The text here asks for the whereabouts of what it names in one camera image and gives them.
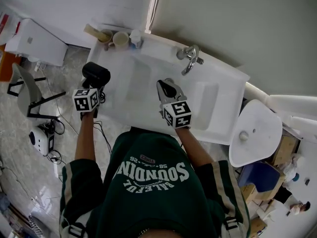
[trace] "black hair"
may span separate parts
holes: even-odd
[[[305,210],[304,210],[304,211],[308,211],[310,207],[311,207],[311,203],[308,201],[308,202],[305,204]]]

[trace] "green sweatshirt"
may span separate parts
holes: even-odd
[[[250,232],[249,213],[227,161],[194,170],[168,135],[126,132],[113,147],[104,182],[96,162],[62,170],[60,232],[86,214],[88,237],[137,238],[147,229],[219,237],[226,216]]]

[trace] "tiled floor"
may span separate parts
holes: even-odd
[[[78,113],[73,109],[71,95],[74,89],[80,85],[82,77],[81,69],[86,63],[89,51],[70,47],[67,51],[64,66],[47,66],[44,71],[34,71],[35,64],[25,62],[23,67],[29,70],[34,77],[43,77],[46,81],[38,82],[38,86],[44,98],[55,93],[66,91],[66,95],[59,98],[58,108],[63,117],[75,129],[71,129],[65,123],[65,134],[55,138],[55,149],[58,150],[65,162],[70,162],[74,157],[77,134],[80,128]],[[58,234],[59,199],[61,182],[58,175],[61,174],[62,165],[54,165],[39,154],[29,143],[29,131],[32,123],[19,111],[16,97],[6,94],[7,83],[0,84],[0,155],[3,166],[12,169],[3,171],[0,177],[3,189],[11,203],[25,216],[30,212],[42,220],[49,228]],[[41,106],[41,113],[47,115],[59,115],[55,101]],[[103,120],[103,129],[111,146],[116,138],[128,126],[107,118]],[[105,140],[99,131],[95,131],[95,152],[97,163],[104,177],[109,164],[109,152]],[[227,158],[225,146],[201,142],[203,147],[215,160]]]

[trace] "blue chair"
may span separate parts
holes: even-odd
[[[238,179],[239,187],[254,184],[258,192],[270,191],[275,188],[280,173],[274,167],[263,162],[254,162],[244,166]]]

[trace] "chair backrest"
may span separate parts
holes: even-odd
[[[12,77],[10,83],[15,84],[19,78],[22,78],[24,83],[21,85],[18,93],[17,103],[22,114],[27,116],[29,105],[32,102],[40,101],[42,99],[42,94],[39,87],[36,85],[33,76],[17,63],[14,63],[12,65]],[[40,106],[33,108],[31,113],[38,114],[39,111]]]
[[[239,187],[254,184],[258,192],[270,191],[275,188],[280,173],[274,167],[263,162],[246,165],[238,180]]]

